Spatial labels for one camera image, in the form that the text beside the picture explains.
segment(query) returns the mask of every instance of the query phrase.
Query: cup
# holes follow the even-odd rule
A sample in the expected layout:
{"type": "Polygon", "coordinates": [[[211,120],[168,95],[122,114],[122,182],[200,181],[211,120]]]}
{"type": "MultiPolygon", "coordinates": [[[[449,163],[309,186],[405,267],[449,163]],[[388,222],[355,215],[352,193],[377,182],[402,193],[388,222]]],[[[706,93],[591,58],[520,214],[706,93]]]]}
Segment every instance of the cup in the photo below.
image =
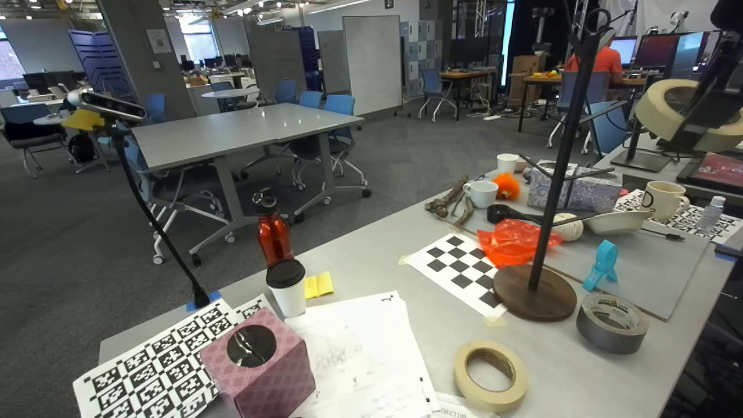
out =
{"type": "Polygon", "coordinates": [[[685,197],[687,187],[672,181],[648,181],[642,207],[653,209],[655,219],[671,219],[675,218],[677,209],[687,207],[690,199],[685,197]]]}
{"type": "Polygon", "coordinates": [[[267,284],[282,314],[282,318],[302,316],[307,311],[303,298],[303,264],[296,260],[280,260],[268,267],[267,284]]]}
{"type": "Polygon", "coordinates": [[[494,203],[496,182],[492,182],[489,179],[469,181],[465,182],[465,193],[469,195],[474,207],[484,209],[494,203]]]}
{"type": "Polygon", "coordinates": [[[499,153],[494,154],[496,171],[521,171],[524,163],[518,153],[499,153]]]}

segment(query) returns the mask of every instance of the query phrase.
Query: pink cube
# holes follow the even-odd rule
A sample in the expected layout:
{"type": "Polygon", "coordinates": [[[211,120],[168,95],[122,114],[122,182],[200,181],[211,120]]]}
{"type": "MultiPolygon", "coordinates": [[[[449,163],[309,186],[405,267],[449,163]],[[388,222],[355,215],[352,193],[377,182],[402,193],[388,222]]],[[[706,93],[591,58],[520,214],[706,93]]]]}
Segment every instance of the pink cube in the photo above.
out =
{"type": "Polygon", "coordinates": [[[257,311],[208,343],[200,359],[222,403],[240,418],[289,415],[314,389],[303,338],[271,311],[257,311]]]}

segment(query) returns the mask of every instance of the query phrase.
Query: floor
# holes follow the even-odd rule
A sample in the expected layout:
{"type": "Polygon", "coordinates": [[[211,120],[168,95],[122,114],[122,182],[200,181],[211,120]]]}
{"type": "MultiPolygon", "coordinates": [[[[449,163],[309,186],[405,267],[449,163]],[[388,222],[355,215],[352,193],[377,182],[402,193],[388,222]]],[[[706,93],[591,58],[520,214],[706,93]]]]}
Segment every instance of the floor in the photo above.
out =
{"type": "MultiPolygon", "coordinates": [[[[292,226],[294,248],[314,248],[394,214],[461,173],[483,173],[500,150],[555,154],[542,145],[549,120],[530,118],[521,135],[513,127],[514,118],[483,123],[477,115],[367,120],[355,131],[352,160],[367,171],[374,195],[344,193],[309,210],[292,226]]],[[[574,160],[589,163],[591,154],[574,153],[574,160]]],[[[0,147],[0,415],[76,415],[71,381],[98,365],[99,338],[191,297],[173,260],[150,264],[150,230],[119,165],[74,173],[62,153],[41,154],[41,165],[45,171],[29,179],[19,153],[0,147]]],[[[310,193],[294,193],[286,171],[259,166],[240,181],[246,207],[267,181],[282,209],[310,193]]],[[[172,239],[182,253],[211,226],[182,218],[172,239]]],[[[204,248],[201,260],[194,274],[208,289],[263,268],[250,226],[236,231],[233,243],[204,248]]]]}

